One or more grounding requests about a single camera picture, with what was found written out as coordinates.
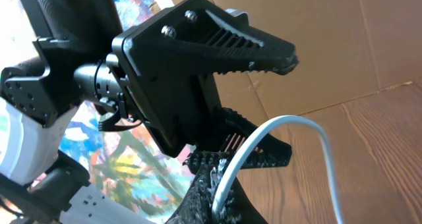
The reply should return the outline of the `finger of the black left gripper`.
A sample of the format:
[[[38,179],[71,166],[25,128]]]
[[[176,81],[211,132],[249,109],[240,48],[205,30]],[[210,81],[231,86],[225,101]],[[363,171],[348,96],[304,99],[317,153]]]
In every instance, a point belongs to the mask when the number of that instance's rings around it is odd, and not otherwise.
[[[288,166],[292,147],[267,132],[251,143],[257,126],[229,108],[220,108],[208,128],[196,142],[184,165],[196,174],[201,165],[217,165],[220,159],[232,161],[236,155],[245,153],[240,163],[242,169]]]

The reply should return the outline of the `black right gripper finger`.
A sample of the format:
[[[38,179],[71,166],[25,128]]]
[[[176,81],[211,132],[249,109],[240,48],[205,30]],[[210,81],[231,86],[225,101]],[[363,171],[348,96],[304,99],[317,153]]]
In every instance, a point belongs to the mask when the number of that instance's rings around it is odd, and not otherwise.
[[[217,165],[201,165],[183,201],[166,223],[213,223],[212,204],[228,163],[227,159],[220,159]],[[235,179],[217,222],[259,224],[266,223],[266,220],[249,201],[240,182]]]

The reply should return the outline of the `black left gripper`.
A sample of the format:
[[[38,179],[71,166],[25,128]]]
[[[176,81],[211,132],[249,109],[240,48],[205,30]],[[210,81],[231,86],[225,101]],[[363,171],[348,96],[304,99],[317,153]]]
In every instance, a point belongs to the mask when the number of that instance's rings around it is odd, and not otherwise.
[[[216,152],[224,138],[212,73],[285,75],[295,46],[249,26],[208,0],[184,0],[113,39],[103,61],[74,72],[81,94],[101,114],[102,132],[143,124],[159,149],[176,157],[187,144]]]

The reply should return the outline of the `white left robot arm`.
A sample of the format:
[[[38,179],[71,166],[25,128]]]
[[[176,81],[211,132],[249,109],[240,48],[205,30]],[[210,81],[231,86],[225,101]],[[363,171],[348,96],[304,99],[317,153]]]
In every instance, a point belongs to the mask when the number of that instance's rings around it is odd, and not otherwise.
[[[220,177],[255,125],[221,105],[214,77],[285,75],[295,46],[209,0],[184,0],[124,30],[113,0],[21,0],[38,56],[1,73],[9,135],[1,138],[1,202],[15,223],[143,223],[90,182],[59,150],[84,101],[105,115],[102,132],[143,125],[159,149],[195,175],[170,223],[211,223]]]

